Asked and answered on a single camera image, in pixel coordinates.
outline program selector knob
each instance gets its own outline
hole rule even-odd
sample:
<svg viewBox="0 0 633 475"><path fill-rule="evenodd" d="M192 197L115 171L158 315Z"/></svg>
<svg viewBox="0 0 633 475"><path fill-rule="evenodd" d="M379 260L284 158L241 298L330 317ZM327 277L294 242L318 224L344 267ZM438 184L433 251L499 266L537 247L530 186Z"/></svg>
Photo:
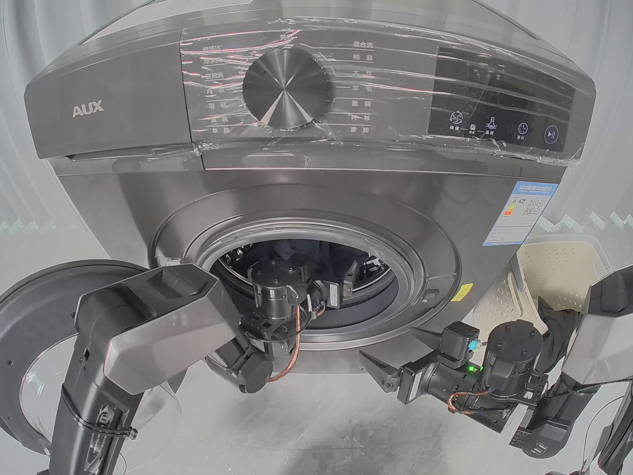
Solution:
<svg viewBox="0 0 633 475"><path fill-rule="evenodd" d="M309 52L298 47L274 49L248 68L242 95L260 122L275 129L296 129L325 110L327 76Z"/></svg>

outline aux logo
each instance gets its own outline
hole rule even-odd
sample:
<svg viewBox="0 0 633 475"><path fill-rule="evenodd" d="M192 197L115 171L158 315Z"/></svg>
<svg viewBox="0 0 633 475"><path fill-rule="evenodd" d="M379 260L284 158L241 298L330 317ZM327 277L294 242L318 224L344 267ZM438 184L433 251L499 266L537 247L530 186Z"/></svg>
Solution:
<svg viewBox="0 0 633 475"><path fill-rule="evenodd" d="M90 102L88 107L85 104L81 104L81 107L75 106L73 109L73 118L75 116L83 116L83 115L91 115L92 113L96 113L97 111L103 111L101 107L101 101L98 102Z"/></svg>

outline white laundry basket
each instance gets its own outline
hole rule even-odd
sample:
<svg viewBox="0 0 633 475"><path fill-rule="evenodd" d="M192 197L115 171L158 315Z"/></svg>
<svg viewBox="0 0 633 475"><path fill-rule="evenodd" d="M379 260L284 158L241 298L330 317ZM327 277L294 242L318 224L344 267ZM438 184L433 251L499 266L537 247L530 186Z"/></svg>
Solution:
<svg viewBox="0 0 633 475"><path fill-rule="evenodd" d="M589 239L524 244L473 309L479 338L486 341L497 325L518 319L547 332L537 311L538 297L555 310L580 311L589 286L609 270L599 245Z"/></svg>

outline plastic wrap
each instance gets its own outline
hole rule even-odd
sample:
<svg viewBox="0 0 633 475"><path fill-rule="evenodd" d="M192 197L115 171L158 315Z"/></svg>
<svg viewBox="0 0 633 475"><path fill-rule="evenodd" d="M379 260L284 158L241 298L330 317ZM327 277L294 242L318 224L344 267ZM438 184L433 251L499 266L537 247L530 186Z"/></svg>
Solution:
<svg viewBox="0 0 633 475"><path fill-rule="evenodd" d="M523 44L515 43L516 50ZM312 123L277 130L250 114L242 79L255 59L285 47L312 54L329 97ZM335 18L188 29L180 42L191 134L201 151L330 143L575 162L593 84L569 60L556 64L544 59L549 51L538 58L530 48L520 54L449 32Z"/></svg>

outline black display panel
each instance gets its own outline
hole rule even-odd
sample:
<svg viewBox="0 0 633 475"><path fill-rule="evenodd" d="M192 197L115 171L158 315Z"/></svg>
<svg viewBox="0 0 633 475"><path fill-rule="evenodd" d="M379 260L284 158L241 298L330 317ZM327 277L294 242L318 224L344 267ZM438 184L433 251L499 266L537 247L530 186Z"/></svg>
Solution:
<svg viewBox="0 0 633 475"><path fill-rule="evenodd" d="M524 65L460 49L437 54L429 134L562 151L574 88Z"/></svg>

